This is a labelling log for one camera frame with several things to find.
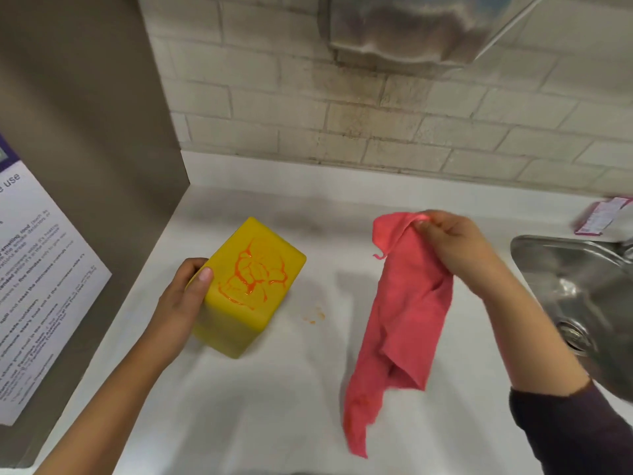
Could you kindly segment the person's left hand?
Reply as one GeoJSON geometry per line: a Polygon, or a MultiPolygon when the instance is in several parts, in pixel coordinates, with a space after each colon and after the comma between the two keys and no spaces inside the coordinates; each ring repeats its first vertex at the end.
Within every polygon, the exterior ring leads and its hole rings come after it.
{"type": "Polygon", "coordinates": [[[141,337],[150,358],[163,367],[177,358],[191,334],[199,311],[186,310],[186,287],[206,263],[206,258],[187,258],[182,262],[141,337]]]}

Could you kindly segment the person's right hand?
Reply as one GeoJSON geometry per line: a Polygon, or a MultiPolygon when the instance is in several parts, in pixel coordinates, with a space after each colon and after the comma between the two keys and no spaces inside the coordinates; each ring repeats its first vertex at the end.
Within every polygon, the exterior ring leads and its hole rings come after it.
{"type": "Polygon", "coordinates": [[[470,218],[458,215],[454,233],[457,240],[451,249],[439,253],[434,251],[445,267],[459,277],[473,293],[480,297],[485,296],[491,290],[493,282],[499,278],[504,265],[470,218]]]}

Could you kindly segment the yellow plastic block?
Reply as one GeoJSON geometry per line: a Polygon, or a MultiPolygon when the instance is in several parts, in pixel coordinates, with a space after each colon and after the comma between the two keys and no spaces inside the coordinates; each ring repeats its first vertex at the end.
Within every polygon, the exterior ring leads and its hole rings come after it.
{"type": "Polygon", "coordinates": [[[268,327],[306,263],[306,255],[249,217],[207,260],[213,281],[193,335],[240,358],[268,327]]]}

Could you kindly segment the pink cleaning cloth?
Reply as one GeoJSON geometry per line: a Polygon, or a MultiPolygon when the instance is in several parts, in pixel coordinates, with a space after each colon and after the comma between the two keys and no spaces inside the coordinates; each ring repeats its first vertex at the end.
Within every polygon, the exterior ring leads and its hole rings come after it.
{"type": "Polygon", "coordinates": [[[415,223],[423,213],[392,213],[374,220],[372,240],[384,260],[358,358],[344,396],[343,429],[352,455],[367,458],[367,428],[387,390],[425,391],[447,312],[454,277],[415,223]]]}

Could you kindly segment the person's left forearm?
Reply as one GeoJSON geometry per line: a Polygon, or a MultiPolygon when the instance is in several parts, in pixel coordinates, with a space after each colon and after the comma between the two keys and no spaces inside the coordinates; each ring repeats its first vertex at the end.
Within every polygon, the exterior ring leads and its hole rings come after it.
{"type": "Polygon", "coordinates": [[[141,337],[34,475],[113,475],[149,393],[183,347],[141,337]]]}

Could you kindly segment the person's right forearm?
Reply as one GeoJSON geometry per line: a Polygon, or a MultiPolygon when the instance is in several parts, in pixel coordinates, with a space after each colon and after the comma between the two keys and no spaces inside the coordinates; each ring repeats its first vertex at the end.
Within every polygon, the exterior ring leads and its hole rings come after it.
{"type": "Polygon", "coordinates": [[[633,475],[633,427],[508,270],[478,275],[511,382],[510,410],[544,475],[633,475]]]}

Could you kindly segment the grey appliance cabinet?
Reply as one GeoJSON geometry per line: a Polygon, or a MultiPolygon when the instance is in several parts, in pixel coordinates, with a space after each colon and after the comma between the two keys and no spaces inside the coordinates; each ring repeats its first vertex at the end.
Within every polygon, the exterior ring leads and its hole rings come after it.
{"type": "Polygon", "coordinates": [[[27,469],[189,186],[138,0],[0,0],[0,134],[112,273],[0,427],[0,469],[27,469]]]}

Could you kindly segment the white printed notice sheet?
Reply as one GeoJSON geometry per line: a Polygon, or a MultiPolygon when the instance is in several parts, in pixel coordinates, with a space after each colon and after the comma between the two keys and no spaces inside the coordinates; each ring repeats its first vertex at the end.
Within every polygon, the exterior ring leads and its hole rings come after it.
{"type": "Polygon", "coordinates": [[[0,426],[12,426],[111,272],[0,134],[0,426]]]}

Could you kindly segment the pink and white packet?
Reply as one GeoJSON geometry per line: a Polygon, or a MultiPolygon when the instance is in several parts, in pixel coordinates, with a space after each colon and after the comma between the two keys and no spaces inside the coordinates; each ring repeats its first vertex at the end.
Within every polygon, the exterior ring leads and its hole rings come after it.
{"type": "Polygon", "coordinates": [[[599,237],[619,216],[619,213],[633,203],[631,197],[611,197],[595,202],[573,225],[576,236],[599,237]]]}

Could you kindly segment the stainless steel sink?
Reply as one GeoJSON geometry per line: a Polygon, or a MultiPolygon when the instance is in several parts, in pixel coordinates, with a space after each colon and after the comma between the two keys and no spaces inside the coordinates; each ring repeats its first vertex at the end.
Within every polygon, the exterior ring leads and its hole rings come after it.
{"type": "Polygon", "coordinates": [[[633,404],[633,241],[518,236],[510,253],[553,324],[574,320],[589,333],[595,351],[575,354],[582,367],[633,404]]]}

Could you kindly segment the sink drain strainer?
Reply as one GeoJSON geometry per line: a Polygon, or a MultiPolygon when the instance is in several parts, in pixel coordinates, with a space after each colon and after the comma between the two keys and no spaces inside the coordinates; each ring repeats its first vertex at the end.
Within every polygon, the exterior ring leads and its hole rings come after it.
{"type": "Polygon", "coordinates": [[[595,345],[587,330],[574,320],[561,320],[556,324],[557,331],[576,356],[587,357],[595,351],[595,345]]]}

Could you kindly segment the stainless steel wall dispenser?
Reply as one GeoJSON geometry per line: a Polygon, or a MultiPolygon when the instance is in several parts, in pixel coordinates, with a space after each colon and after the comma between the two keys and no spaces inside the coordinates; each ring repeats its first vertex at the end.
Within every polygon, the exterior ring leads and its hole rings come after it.
{"type": "Polygon", "coordinates": [[[336,52],[466,66],[542,1],[318,0],[318,29],[336,52]]]}

